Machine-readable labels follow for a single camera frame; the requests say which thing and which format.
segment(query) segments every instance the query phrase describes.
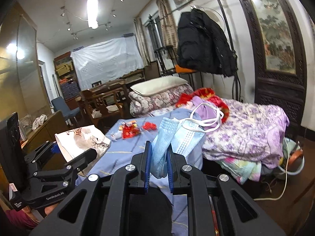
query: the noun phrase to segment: ceiling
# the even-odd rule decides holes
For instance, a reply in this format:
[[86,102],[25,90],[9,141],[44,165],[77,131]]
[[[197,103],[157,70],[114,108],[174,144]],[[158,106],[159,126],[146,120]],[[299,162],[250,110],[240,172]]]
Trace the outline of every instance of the ceiling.
[[[106,35],[114,29],[132,27],[133,18],[150,0],[99,0],[98,23],[105,24],[111,21],[112,28],[106,31],[106,27],[99,26],[93,30],[91,28],[79,32],[78,40],[73,39],[72,32],[77,32],[88,28],[88,22],[80,20],[87,19],[86,2],[87,0],[65,0],[66,16],[61,17],[60,9],[63,0],[18,0],[25,12],[37,25],[37,39],[44,42],[44,45],[51,51],[57,52],[68,46],[84,41],[91,37]],[[115,10],[116,17],[110,13]],[[68,19],[72,24],[71,31],[67,31]]]

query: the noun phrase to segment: blue gripper pad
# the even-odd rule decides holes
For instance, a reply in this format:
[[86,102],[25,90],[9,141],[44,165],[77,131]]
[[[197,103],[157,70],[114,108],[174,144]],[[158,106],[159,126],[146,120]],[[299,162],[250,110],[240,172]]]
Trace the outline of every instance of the blue gripper pad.
[[151,142],[148,143],[148,154],[146,156],[146,164],[145,164],[145,171],[144,171],[144,189],[147,193],[149,190],[149,182],[150,182],[150,168],[151,168],[151,156],[152,156],[152,145]]
[[57,153],[61,153],[60,149],[59,149],[59,146],[57,144],[54,144],[51,148],[51,152],[54,153],[54,154],[57,154]]
[[167,166],[167,177],[169,179],[169,188],[171,190],[171,193],[173,193],[174,190],[174,182],[173,182],[173,168],[171,163],[171,149],[167,148],[166,151],[166,166]]

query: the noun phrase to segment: white wall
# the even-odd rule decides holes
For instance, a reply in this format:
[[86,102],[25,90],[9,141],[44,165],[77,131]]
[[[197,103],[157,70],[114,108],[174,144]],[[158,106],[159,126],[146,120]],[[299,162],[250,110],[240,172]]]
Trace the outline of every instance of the white wall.
[[301,26],[301,32],[304,42],[306,63],[307,63],[307,91],[305,108],[301,125],[303,127],[315,130],[315,54],[314,54],[314,39],[311,29],[311,23],[308,19],[308,14],[299,0],[289,0],[294,13],[297,17],[298,23]]
[[[169,0],[171,10],[175,9],[173,0]],[[255,89],[255,67],[253,49],[247,27],[246,18],[239,0],[221,0],[232,34],[234,49],[238,56],[238,75],[242,86],[242,98],[246,102],[254,102]],[[211,8],[222,15],[217,0],[195,0],[192,5]],[[141,13],[142,23],[147,21],[148,15],[157,12],[156,0],[153,0]],[[190,11],[190,6],[186,6],[173,13],[176,25],[183,11]],[[204,86],[214,88],[215,92],[223,98],[232,98],[233,77],[222,79],[220,75],[203,74]]]
[[47,77],[48,77],[49,85],[50,85],[51,92],[53,95],[52,97],[49,97],[49,99],[52,100],[54,98],[57,98],[58,95],[57,95],[53,77],[52,77],[52,74],[55,74],[55,66],[54,66],[55,55],[45,45],[43,45],[42,43],[37,43],[37,57],[39,60],[45,62]]
[[110,39],[122,37],[123,34],[135,33],[134,24],[129,25],[129,26],[125,26],[125,27],[121,27],[121,28],[108,28],[108,29],[109,30],[106,31],[107,33],[105,35],[94,37],[93,39],[87,39],[84,41],[80,41],[80,37],[79,37],[79,40],[75,45],[72,45],[72,46],[69,46],[69,47],[64,48],[62,50],[57,51],[55,53],[55,57],[58,57],[58,56],[65,54],[67,52],[71,52],[75,48],[78,48],[81,46],[87,47],[87,46],[90,46],[90,45],[95,44],[95,43],[105,42],[105,41],[108,41]]

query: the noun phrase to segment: paper bag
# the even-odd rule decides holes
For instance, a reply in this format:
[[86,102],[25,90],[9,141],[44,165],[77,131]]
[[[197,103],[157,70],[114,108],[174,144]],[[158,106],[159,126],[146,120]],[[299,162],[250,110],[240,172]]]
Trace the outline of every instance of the paper bag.
[[59,149],[67,162],[82,154],[89,148],[94,148],[97,157],[82,170],[79,175],[86,176],[96,162],[105,154],[110,146],[108,139],[94,125],[55,134]]

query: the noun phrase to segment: blue chair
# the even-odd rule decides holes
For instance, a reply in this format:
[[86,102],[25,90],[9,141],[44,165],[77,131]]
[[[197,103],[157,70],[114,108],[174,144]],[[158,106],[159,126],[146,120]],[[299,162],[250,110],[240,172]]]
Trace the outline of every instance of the blue chair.
[[68,105],[66,104],[65,100],[62,97],[57,97],[53,99],[51,102],[54,106],[54,111],[57,112],[58,110],[60,110],[65,120],[74,118],[77,121],[75,116],[80,112],[79,107],[76,109],[70,110],[70,108],[68,107]]

